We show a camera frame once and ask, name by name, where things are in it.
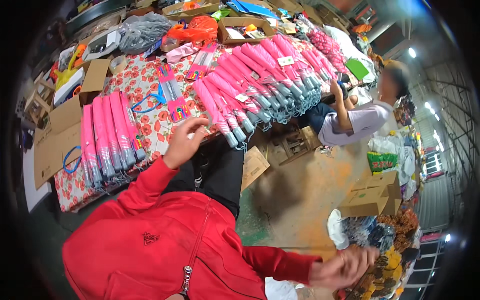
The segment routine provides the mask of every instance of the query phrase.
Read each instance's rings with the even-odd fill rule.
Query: orange plastic bag
[[[179,42],[188,41],[194,44],[205,42],[204,45],[216,40],[218,25],[216,20],[210,16],[194,17],[187,28],[183,25],[173,26],[165,35]]]

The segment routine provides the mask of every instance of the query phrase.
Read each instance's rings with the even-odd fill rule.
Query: hand
[[[376,248],[347,248],[324,263],[314,262],[310,272],[310,285],[329,289],[346,288],[353,285],[375,265],[380,255]]]
[[[335,100],[343,100],[343,92],[336,80],[330,80],[330,92],[335,96]]]
[[[190,117],[180,125],[170,141],[168,150],[163,156],[163,161],[170,169],[176,169],[189,160],[198,150],[198,146],[204,139],[205,128],[208,119]],[[192,139],[188,134],[194,132]]]

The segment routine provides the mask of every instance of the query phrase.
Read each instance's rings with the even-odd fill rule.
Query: red hoodie
[[[199,192],[160,196],[177,173],[158,159],[63,245],[80,299],[266,299],[264,278],[308,283],[316,256],[243,247],[233,214]]]

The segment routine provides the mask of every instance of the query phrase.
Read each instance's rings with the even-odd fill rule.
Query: lavender shirt
[[[318,139],[325,146],[354,143],[379,130],[392,112],[393,107],[390,104],[378,100],[349,110],[348,118],[353,128],[349,132],[343,132],[340,129],[336,112],[331,112],[325,117],[322,129],[318,133]]]

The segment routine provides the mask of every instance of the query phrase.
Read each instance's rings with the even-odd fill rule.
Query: packing tape roll
[[[118,56],[110,62],[108,68],[112,74],[120,73],[121,71],[125,70],[127,67],[127,60],[125,59],[124,55]]]

